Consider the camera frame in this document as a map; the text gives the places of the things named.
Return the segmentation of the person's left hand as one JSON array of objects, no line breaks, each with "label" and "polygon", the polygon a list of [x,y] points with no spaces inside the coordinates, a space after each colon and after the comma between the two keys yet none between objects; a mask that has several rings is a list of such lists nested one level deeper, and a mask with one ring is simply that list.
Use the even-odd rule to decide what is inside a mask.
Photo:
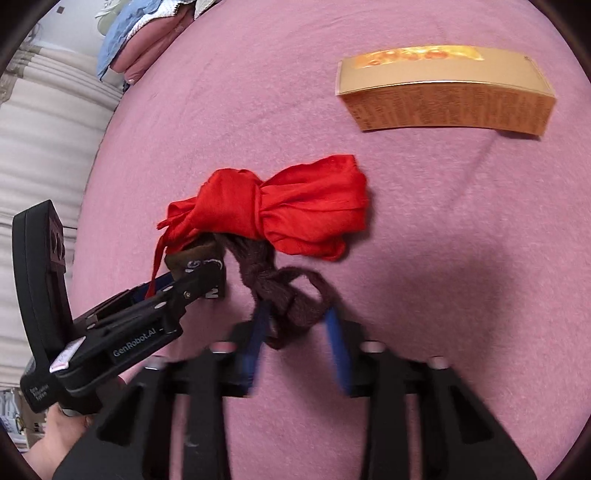
[{"label": "person's left hand", "polygon": [[40,479],[52,478],[57,467],[93,420],[93,416],[69,417],[58,404],[49,408],[44,437],[23,455]]}]

